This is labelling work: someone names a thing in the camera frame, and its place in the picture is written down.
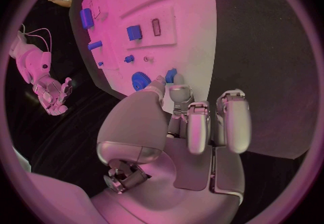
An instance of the black floor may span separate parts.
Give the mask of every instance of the black floor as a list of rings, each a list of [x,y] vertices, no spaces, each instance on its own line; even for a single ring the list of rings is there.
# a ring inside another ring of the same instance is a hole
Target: black floor
[[[6,104],[12,141],[32,165],[35,173],[54,177],[80,186],[89,196],[105,188],[106,168],[96,155],[99,128],[118,99],[98,89],[92,82],[79,55],[68,9],[40,0],[25,20],[27,31],[49,28],[53,40],[51,74],[63,82],[71,77],[74,91],[63,116],[52,117],[37,102],[31,85],[24,82],[13,59],[6,82]],[[46,40],[46,32],[39,32]],[[45,46],[36,37],[30,43],[42,50]],[[289,184],[302,162],[267,157],[251,152],[242,156],[246,174],[246,194],[233,223],[246,223],[265,209]],[[320,181],[286,223],[323,223],[318,213]]]

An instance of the wire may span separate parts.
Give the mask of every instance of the wire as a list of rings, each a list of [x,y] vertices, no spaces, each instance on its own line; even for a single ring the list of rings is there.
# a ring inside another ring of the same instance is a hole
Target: wire
[[[40,28],[40,29],[35,30],[35,31],[25,32],[25,25],[23,25],[23,27],[24,27],[24,32],[23,32],[23,33],[24,33],[25,35],[27,35],[27,36],[34,36],[34,37],[39,37],[39,38],[41,38],[41,39],[45,42],[48,51],[52,53],[52,36],[51,36],[51,32],[50,32],[49,29],[47,29],[47,28]],[[48,33],[49,33],[49,35],[50,35],[50,49],[49,49],[49,47],[48,47],[47,42],[46,42],[46,41],[45,41],[41,36],[39,36],[39,35],[30,35],[30,33],[33,33],[33,32],[36,32],[36,31],[40,31],[40,30],[46,30],[46,31],[48,31]]]

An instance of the cable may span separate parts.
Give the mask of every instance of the cable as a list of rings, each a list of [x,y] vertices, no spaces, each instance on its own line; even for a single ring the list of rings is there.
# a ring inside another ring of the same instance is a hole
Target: cable
[[[25,25],[22,24],[22,26],[24,27],[24,32],[23,32],[23,34],[25,34],[25,35],[27,35],[27,36],[34,36],[34,37],[39,37],[39,38],[41,38],[41,39],[45,42],[48,51],[52,53],[52,35],[51,35],[51,32],[50,32],[49,29],[47,29],[47,28],[40,28],[40,29],[35,30],[35,31],[25,32]],[[49,35],[50,35],[50,49],[49,49],[49,47],[48,47],[47,42],[46,42],[46,41],[45,41],[41,36],[39,36],[39,35],[30,35],[30,33],[33,33],[33,32],[36,32],[36,31],[40,31],[40,30],[46,30],[46,31],[48,31],[48,33],[49,33]]]

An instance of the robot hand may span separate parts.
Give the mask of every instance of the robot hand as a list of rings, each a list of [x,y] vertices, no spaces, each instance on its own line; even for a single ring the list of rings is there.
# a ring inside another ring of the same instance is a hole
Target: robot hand
[[[34,92],[49,115],[60,115],[68,109],[64,103],[72,92],[72,79],[66,78],[61,85],[58,81],[46,76],[41,79],[42,83],[33,86]]]

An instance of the blue object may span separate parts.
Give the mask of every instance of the blue object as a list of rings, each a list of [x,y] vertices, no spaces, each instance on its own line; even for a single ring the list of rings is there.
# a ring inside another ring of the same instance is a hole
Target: blue object
[[[140,30],[139,25],[128,27],[127,33],[129,35],[130,40],[142,39],[141,30]]]
[[[132,76],[132,82],[135,91],[140,91],[147,87],[151,83],[151,80],[146,74],[142,72],[136,72]]]
[[[88,45],[88,49],[89,50],[93,50],[93,49],[96,49],[97,47],[101,47],[103,45],[102,41],[98,41],[98,42],[94,42],[94,43],[90,43]]]
[[[83,29],[87,30],[94,26],[91,10],[89,8],[80,11]]]
[[[130,63],[130,62],[132,62],[132,61],[134,61],[134,60],[135,60],[134,56],[133,56],[133,55],[130,55],[130,56],[127,56],[127,57],[125,58],[124,62],[126,62],[126,63]]]
[[[174,76],[177,74],[177,70],[176,69],[171,69],[167,72],[166,76],[165,76],[165,81],[167,83],[173,83],[173,78]]]

